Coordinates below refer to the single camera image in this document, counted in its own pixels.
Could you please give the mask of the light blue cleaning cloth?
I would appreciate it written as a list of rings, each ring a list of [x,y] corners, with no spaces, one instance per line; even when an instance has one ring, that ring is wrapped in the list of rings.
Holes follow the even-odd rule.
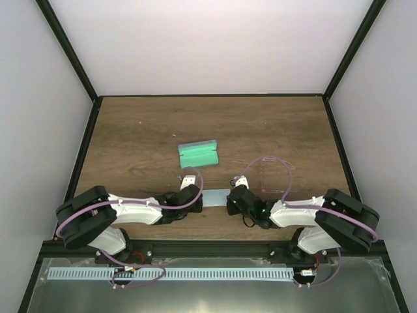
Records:
[[[203,207],[225,207],[229,189],[208,189],[203,191]]]

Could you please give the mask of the pink sunglasses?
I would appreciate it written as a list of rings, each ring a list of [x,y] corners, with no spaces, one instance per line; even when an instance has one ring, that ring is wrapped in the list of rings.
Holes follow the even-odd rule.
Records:
[[[274,158],[264,157],[259,163],[259,181],[262,193],[282,195],[288,187],[287,168]]]

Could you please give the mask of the blue-grey glasses case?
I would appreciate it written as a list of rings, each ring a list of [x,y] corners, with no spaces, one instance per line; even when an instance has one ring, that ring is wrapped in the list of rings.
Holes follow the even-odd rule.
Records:
[[[180,167],[203,167],[219,163],[217,141],[185,143],[178,146]]]

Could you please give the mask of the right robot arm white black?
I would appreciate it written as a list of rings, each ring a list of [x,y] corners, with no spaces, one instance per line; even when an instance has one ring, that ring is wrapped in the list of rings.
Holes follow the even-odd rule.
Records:
[[[264,230],[297,226],[290,257],[303,263],[322,250],[343,248],[367,254],[379,240],[380,215],[348,194],[331,188],[324,196],[302,201],[262,200],[247,186],[233,188],[227,196],[229,215],[242,215]]]

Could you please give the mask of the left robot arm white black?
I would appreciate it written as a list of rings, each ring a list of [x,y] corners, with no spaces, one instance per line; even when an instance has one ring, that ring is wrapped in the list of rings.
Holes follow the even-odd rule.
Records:
[[[202,210],[202,190],[193,183],[147,199],[118,197],[104,186],[95,186],[56,210],[56,236],[69,250],[90,246],[126,263],[133,256],[133,246],[127,231],[116,225],[166,225]]]

